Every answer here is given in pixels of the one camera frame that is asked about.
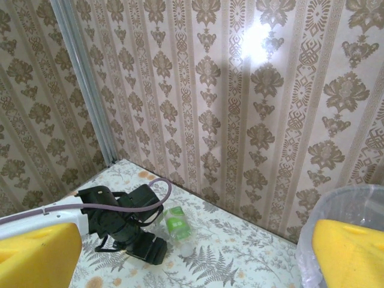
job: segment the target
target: wallpaper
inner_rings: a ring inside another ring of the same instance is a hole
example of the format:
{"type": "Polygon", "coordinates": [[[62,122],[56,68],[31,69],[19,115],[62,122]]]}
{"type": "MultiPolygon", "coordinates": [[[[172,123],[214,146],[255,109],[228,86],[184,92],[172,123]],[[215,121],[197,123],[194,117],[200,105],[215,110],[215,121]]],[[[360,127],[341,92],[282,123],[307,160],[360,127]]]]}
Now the wallpaper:
{"type": "Polygon", "coordinates": [[[104,167],[48,0],[0,4],[0,217],[60,199],[104,167]]]}
{"type": "Polygon", "coordinates": [[[297,241],[384,177],[384,1],[72,0],[119,156],[297,241]]]}

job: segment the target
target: table surface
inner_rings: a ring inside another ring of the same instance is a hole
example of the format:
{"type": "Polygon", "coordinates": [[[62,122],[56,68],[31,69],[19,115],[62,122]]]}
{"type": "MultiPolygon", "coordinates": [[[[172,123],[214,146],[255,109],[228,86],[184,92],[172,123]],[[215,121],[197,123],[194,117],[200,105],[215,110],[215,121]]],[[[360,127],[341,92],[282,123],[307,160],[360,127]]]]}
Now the table surface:
{"type": "MultiPolygon", "coordinates": [[[[122,160],[79,189],[104,185],[111,191],[131,192],[156,178],[122,160]]],[[[155,183],[159,198],[167,185],[155,183]]],[[[193,254],[183,257],[180,244],[169,242],[165,223],[148,229],[168,242],[163,264],[149,265],[124,253],[95,253],[96,234],[83,240],[83,249],[70,287],[300,287],[296,245],[173,186],[166,202],[182,206],[194,229],[193,254]]]]}

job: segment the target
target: transparent plastic container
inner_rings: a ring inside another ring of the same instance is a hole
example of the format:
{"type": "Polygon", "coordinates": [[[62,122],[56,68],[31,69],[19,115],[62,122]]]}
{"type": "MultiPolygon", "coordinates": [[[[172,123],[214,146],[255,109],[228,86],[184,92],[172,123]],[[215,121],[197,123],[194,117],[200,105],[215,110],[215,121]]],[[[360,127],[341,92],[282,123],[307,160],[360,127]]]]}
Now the transparent plastic container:
{"type": "Polygon", "coordinates": [[[327,287],[312,249],[314,227],[320,219],[384,231],[384,186],[348,186],[328,192],[319,199],[301,230],[296,248],[304,288],[327,287]]]}

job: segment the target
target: cable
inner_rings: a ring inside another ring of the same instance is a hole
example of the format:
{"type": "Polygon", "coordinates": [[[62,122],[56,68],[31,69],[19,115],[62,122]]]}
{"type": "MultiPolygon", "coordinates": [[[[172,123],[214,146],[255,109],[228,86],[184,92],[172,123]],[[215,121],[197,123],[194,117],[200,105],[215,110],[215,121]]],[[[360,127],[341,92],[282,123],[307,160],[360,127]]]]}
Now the cable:
{"type": "Polygon", "coordinates": [[[120,206],[112,206],[112,205],[104,205],[104,204],[90,204],[90,203],[57,205],[57,206],[45,207],[44,209],[31,210],[31,211],[27,211],[24,213],[12,215],[12,216],[9,216],[7,218],[0,219],[0,225],[7,224],[9,222],[16,221],[16,220],[21,220],[21,219],[31,217],[31,216],[36,216],[39,214],[44,214],[44,213],[54,212],[54,211],[60,211],[60,210],[68,210],[68,209],[94,208],[94,209],[104,209],[104,210],[111,210],[111,211],[118,211],[118,212],[130,212],[130,213],[145,212],[145,211],[153,210],[153,209],[161,206],[169,198],[170,193],[172,191],[172,184],[166,178],[154,179],[148,184],[148,186],[151,187],[154,183],[156,183],[158,181],[163,181],[168,185],[167,194],[159,202],[157,202],[153,205],[146,206],[146,207],[125,208],[125,207],[120,207],[120,206]]]}

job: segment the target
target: yellow sponge block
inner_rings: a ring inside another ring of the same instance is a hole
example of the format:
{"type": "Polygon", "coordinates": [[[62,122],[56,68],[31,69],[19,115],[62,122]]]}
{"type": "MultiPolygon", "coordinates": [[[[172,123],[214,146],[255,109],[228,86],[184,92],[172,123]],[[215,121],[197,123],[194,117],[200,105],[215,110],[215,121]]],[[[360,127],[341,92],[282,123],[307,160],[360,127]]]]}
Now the yellow sponge block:
{"type": "Polygon", "coordinates": [[[67,288],[81,249],[73,223],[1,240],[0,287],[67,288]]]}
{"type": "Polygon", "coordinates": [[[328,288],[384,287],[384,232],[319,220],[312,246],[328,288]]]}

